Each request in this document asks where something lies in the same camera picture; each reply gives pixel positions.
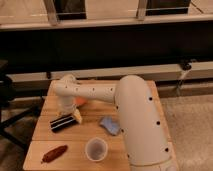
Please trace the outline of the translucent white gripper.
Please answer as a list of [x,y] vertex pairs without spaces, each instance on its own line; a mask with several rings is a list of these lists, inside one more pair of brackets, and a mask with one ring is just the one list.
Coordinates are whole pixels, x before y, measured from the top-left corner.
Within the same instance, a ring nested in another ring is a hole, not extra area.
[[73,96],[59,96],[58,97],[59,110],[62,115],[72,114],[75,120],[81,124],[83,119],[80,111],[76,109],[75,98]]

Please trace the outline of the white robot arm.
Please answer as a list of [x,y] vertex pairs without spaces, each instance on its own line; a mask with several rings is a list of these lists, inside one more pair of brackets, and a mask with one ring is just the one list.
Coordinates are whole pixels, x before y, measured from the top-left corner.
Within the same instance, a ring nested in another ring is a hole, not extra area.
[[76,96],[113,103],[131,171],[177,171],[161,124],[160,115],[146,81],[136,75],[117,83],[78,84],[66,75],[53,84],[62,114],[73,113]]

